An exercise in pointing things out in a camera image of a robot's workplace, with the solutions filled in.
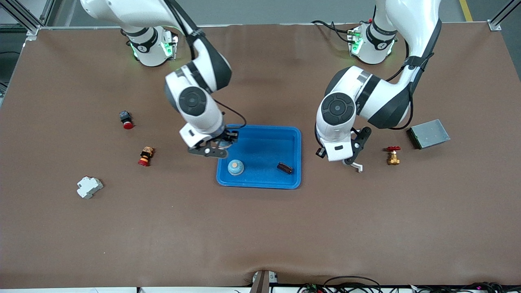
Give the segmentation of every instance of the blue tray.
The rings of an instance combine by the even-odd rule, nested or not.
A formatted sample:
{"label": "blue tray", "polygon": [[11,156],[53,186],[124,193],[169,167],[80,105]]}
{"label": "blue tray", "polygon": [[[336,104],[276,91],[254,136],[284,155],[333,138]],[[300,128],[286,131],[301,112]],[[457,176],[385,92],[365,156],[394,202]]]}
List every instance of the blue tray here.
{"label": "blue tray", "polygon": [[[246,125],[239,140],[228,148],[228,157],[217,163],[217,182],[224,186],[295,189],[301,178],[301,134],[295,127]],[[228,163],[239,160],[244,172],[234,176]],[[287,174],[279,162],[293,168]]]}

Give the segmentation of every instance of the grey floor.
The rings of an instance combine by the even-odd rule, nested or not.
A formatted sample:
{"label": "grey floor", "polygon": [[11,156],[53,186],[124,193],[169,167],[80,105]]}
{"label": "grey floor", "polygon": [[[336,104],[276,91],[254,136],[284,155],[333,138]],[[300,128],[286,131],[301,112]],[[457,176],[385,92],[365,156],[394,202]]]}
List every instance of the grey floor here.
{"label": "grey floor", "polygon": [[[48,26],[97,27],[113,23],[91,18],[79,0],[55,0]],[[178,0],[200,25],[303,23],[319,19],[326,22],[359,22],[372,16],[374,2],[367,0]],[[467,0],[475,21],[492,18],[508,0]],[[443,0],[440,18],[444,22],[465,21],[459,0]],[[521,74],[521,8],[512,12],[501,24],[510,56]],[[0,52],[20,52],[24,32],[0,29]],[[0,55],[0,82],[7,84],[13,73],[17,54]]]}

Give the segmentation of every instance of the light blue ball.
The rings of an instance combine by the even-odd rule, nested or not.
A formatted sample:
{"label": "light blue ball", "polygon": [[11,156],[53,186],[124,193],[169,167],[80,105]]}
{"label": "light blue ball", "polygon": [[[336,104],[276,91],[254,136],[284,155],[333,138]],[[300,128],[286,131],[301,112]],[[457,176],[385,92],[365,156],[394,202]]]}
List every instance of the light blue ball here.
{"label": "light blue ball", "polygon": [[228,164],[228,172],[234,176],[240,175],[243,171],[244,164],[239,160],[231,160]]}

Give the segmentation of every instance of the yellow floor line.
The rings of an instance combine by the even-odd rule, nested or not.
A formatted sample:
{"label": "yellow floor line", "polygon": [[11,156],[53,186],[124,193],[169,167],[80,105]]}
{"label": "yellow floor line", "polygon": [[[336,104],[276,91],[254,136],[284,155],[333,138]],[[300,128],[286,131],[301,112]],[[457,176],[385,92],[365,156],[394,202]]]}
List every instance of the yellow floor line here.
{"label": "yellow floor line", "polygon": [[468,10],[467,0],[460,0],[461,10],[463,10],[463,15],[465,16],[465,21],[473,21],[472,15],[470,15],[470,10]]}

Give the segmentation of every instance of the white robotic arm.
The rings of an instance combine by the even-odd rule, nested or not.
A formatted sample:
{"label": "white robotic arm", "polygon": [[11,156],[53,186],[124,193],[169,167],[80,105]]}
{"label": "white robotic arm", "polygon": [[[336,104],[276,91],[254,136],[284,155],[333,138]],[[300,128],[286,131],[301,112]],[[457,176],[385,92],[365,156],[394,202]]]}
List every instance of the white robotic arm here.
{"label": "white robotic arm", "polygon": [[[329,161],[344,160],[347,165],[354,162],[368,136],[351,138],[355,115],[380,129],[393,128],[405,118],[440,34],[440,1],[385,1],[386,14],[377,13],[373,23],[388,20],[409,44],[411,53],[402,65],[402,75],[398,83],[392,84],[356,66],[340,70],[327,86],[317,111],[315,133],[321,146],[317,155],[327,155]],[[377,1],[377,12],[382,3]]]}
{"label": "white robotic arm", "polygon": [[[192,61],[167,75],[165,95],[187,122],[179,133],[189,152],[226,157],[225,148],[237,140],[238,132],[226,128],[222,112],[210,94],[228,85],[231,68],[181,6],[175,0],[81,0],[81,4],[94,18],[121,26],[145,65],[151,60],[157,65],[165,60],[161,26],[182,30]],[[212,146],[211,141],[216,141],[217,146]]]}

